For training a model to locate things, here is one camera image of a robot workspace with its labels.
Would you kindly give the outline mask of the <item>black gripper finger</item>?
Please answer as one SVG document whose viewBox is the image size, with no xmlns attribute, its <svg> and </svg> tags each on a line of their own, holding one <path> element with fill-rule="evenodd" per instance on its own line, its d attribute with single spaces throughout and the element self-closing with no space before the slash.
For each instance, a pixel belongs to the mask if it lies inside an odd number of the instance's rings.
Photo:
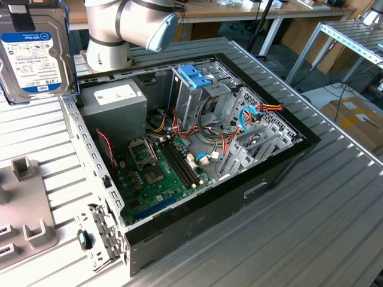
<svg viewBox="0 0 383 287">
<path fill-rule="evenodd" d="M 26 2 L 8 2 L 7 8 L 10 13 L 13 28 L 33 29 L 34 22 Z"/>
</svg>

